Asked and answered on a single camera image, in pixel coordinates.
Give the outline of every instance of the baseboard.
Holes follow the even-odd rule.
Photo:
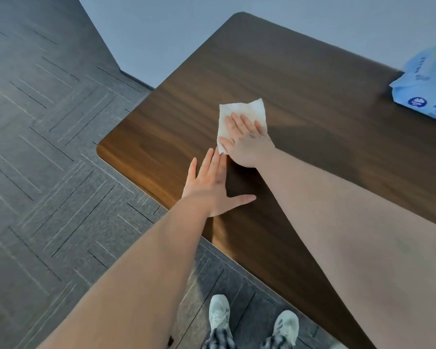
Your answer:
[[[140,85],[144,86],[145,88],[148,88],[148,89],[150,89],[151,91],[153,91],[153,90],[155,89],[154,87],[149,86],[147,83],[144,83],[144,82],[142,82],[141,80],[139,80],[139,79],[137,79],[137,78],[131,76],[130,74],[124,72],[122,69],[119,69],[119,71],[120,71],[123,75],[125,75],[126,77],[128,77],[128,78],[132,79],[133,81],[139,83]]]

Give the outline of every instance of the gray carpet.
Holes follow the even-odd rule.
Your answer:
[[[0,348],[35,348],[166,213],[95,152],[148,94],[119,73],[78,0],[0,0]],[[240,348],[291,308],[202,240],[173,348],[200,347],[215,293],[230,300]],[[298,348],[333,342],[297,313]]]

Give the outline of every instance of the pant leg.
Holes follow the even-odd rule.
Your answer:
[[[292,345],[283,335],[272,335],[262,343],[260,349],[292,349]]]
[[[203,343],[202,349],[237,349],[231,332],[226,328],[215,328]]]

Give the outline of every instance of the wet wipe package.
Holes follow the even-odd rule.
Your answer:
[[[390,84],[394,101],[436,119],[436,47],[415,55],[403,70]]]

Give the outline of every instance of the person's right hand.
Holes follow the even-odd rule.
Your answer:
[[[248,117],[233,113],[226,117],[226,127],[232,140],[219,137],[219,142],[227,154],[239,165],[256,167],[267,154],[271,154],[275,145],[268,133],[258,121],[252,123]]]

